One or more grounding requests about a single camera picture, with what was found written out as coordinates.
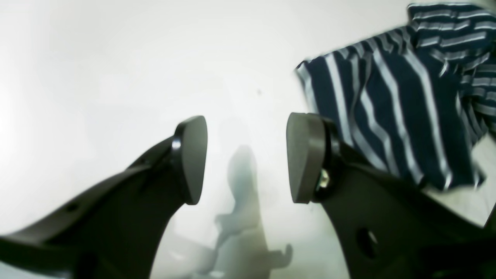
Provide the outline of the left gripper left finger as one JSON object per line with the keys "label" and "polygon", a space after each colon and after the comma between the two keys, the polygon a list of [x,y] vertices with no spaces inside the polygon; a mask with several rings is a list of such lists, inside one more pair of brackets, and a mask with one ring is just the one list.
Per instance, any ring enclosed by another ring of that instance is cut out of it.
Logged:
{"label": "left gripper left finger", "polygon": [[147,279],[172,216],[202,194],[208,143],[203,116],[124,171],[34,224],[1,236],[1,261],[66,279]]}

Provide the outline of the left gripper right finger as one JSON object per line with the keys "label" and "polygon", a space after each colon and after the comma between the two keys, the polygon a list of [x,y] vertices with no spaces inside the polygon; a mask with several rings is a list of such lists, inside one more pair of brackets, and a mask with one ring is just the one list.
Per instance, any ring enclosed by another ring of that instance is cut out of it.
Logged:
{"label": "left gripper right finger", "polygon": [[494,279],[495,217],[470,224],[416,186],[372,166],[317,114],[286,127],[294,203],[320,203],[352,279]]}

